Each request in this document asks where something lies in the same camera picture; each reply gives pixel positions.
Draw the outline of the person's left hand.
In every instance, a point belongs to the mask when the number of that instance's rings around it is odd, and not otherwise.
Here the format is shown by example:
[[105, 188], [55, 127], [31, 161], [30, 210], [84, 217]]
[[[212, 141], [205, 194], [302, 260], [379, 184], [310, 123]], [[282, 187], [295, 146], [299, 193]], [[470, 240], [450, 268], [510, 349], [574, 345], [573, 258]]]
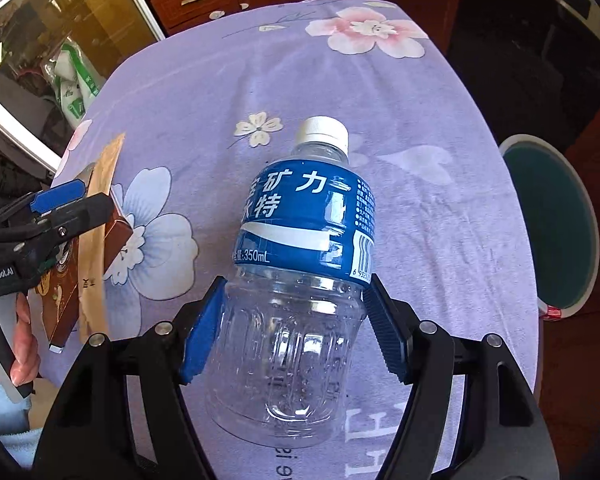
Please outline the person's left hand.
[[38, 341], [32, 332], [31, 312], [27, 297], [18, 292], [15, 302], [16, 325], [14, 330], [14, 356], [9, 376], [12, 384], [19, 387], [33, 382], [38, 377], [41, 358], [38, 355]]

